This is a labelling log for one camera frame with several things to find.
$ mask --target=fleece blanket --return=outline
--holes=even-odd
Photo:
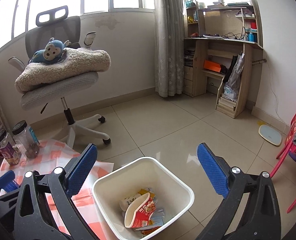
[[[45,84],[52,84],[90,71],[103,72],[110,67],[110,57],[104,50],[66,48],[63,60],[47,65],[29,63],[15,81],[19,93],[25,94]]]

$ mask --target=chair wheel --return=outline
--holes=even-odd
[[[111,143],[111,139],[109,138],[108,140],[103,139],[104,144],[108,145]]]
[[[98,121],[101,122],[101,123],[104,123],[106,122],[106,118],[104,118],[103,116],[98,118]]]

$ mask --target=screw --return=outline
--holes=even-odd
[[[263,172],[263,176],[264,176],[265,178],[269,178],[269,173],[268,173],[267,171],[264,171],[264,172]]]
[[[231,169],[231,171],[232,171],[233,173],[235,173],[235,174],[240,173],[240,169],[239,169],[238,167],[233,167],[233,168]]]

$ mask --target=jar lid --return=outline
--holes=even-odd
[[[14,135],[17,135],[21,133],[23,130],[25,130],[26,127],[27,127],[27,122],[25,120],[22,120],[12,128],[12,133]]]
[[[0,129],[0,142],[6,137],[7,131],[5,129]]]

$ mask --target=snack jar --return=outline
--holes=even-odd
[[[0,154],[9,165],[17,165],[20,161],[21,151],[5,129],[0,130]]]
[[[25,120],[17,123],[13,129],[14,140],[28,159],[34,159],[39,153],[39,141],[30,125]]]

